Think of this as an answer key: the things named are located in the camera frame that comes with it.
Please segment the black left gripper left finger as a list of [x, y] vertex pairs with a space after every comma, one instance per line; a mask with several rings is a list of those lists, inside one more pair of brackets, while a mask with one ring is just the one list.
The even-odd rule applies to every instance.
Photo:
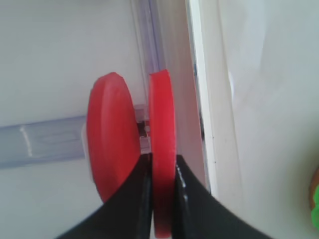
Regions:
[[152, 154], [140, 156], [110, 199], [59, 239], [148, 239], [152, 211]]

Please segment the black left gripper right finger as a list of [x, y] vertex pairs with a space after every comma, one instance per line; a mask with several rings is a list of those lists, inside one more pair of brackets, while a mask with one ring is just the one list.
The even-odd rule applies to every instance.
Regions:
[[173, 239], [268, 239], [219, 203], [176, 156]]

